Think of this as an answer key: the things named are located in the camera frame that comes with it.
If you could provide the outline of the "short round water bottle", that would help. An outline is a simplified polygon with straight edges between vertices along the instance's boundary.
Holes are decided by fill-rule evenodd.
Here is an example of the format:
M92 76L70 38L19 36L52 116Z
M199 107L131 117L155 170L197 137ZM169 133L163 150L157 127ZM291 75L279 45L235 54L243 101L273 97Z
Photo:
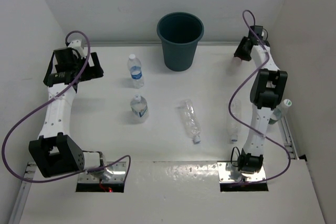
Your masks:
M148 103L143 96L135 94L130 102L130 107L139 123L143 123L147 120L149 115Z

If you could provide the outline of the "red cap bottle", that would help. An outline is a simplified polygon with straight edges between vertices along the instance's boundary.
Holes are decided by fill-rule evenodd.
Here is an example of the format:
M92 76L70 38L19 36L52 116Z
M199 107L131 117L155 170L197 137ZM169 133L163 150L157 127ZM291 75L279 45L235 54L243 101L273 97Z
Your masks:
M227 73L232 76L236 74L242 65L242 60L239 57L232 57L228 67L227 67Z

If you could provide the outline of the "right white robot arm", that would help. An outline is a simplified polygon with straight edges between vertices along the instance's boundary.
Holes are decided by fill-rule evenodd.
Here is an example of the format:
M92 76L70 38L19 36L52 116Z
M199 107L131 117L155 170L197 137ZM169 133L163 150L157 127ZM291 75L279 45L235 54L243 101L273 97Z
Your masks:
M281 103L288 74L281 71L270 54L270 45L264 40L263 26L252 25L247 37L241 40L234 56L253 60L260 69L250 91L253 115L247 141L238 157L238 170L254 174L261 170L268 123L274 109Z

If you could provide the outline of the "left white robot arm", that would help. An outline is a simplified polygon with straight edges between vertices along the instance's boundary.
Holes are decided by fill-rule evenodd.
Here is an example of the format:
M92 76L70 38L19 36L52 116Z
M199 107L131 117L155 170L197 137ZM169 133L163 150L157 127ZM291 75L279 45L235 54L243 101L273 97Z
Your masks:
M79 81L103 77L96 52L90 54L93 66L70 47L54 50L43 83L48 88L45 121L37 140L29 142L29 152L45 178L80 171L85 166L82 149L70 136L71 106L78 85L69 84L80 71Z

